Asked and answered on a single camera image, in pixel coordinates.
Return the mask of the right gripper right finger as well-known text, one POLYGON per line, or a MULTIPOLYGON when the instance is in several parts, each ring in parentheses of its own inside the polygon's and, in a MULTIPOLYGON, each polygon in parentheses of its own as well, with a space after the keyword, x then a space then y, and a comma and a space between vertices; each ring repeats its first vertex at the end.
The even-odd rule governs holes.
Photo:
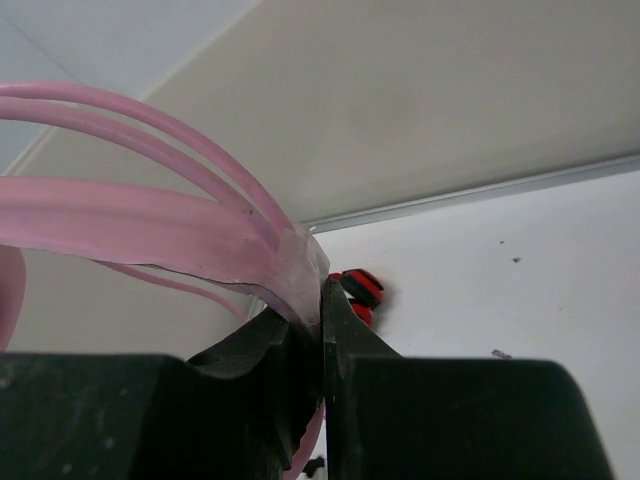
POLYGON ((327 468, 332 479, 610 479, 577 383, 542 360, 404 357, 326 282, 327 468))

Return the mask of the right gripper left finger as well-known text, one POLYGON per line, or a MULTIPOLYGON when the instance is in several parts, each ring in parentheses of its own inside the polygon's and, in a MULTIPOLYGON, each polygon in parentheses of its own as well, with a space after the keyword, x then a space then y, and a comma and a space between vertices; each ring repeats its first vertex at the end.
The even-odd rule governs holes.
POLYGON ((182 360, 5 353, 5 479, 279 479, 322 393, 318 339, 272 310, 182 360))

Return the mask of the pink headphones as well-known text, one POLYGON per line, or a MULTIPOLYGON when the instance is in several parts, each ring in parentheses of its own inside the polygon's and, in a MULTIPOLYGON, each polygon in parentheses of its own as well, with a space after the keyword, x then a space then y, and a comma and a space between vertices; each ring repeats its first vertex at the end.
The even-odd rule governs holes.
POLYGON ((317 335, 329 262, 230 154, 147 104, 60 82, 5 84, 1 116, 91 135, 145 156, 200 189, 16 177, 1 187, 9 246, 79 256, 128 275, 147 268, 255 296, 317 335))

